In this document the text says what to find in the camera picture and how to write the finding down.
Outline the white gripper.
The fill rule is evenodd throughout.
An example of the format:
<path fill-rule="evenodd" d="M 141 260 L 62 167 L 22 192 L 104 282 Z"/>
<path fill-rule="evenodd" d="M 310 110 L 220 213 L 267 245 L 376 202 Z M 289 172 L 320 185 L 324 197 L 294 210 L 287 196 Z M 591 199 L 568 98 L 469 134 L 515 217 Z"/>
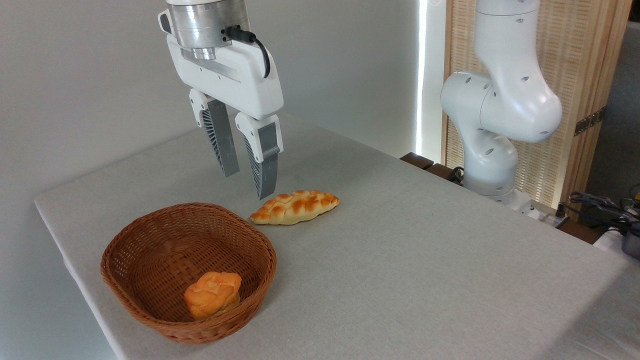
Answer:
<path fill-rule="evenodd" d="M 284 150 L 276 115 L 284 99 L 270 53 L 227 34 L 228 28 L 250 30 L 247 10 L 167 9 L 158 14 L 158 23 L 179 78 L 192 88 L 196 124 L 206 130 L 222 173 L 228 178 L 240 171 L 229 105 L 240 111 L 235 123 L 244 137 L 257 196 L 267 198 L 275 191 L 278 154 Z"/>

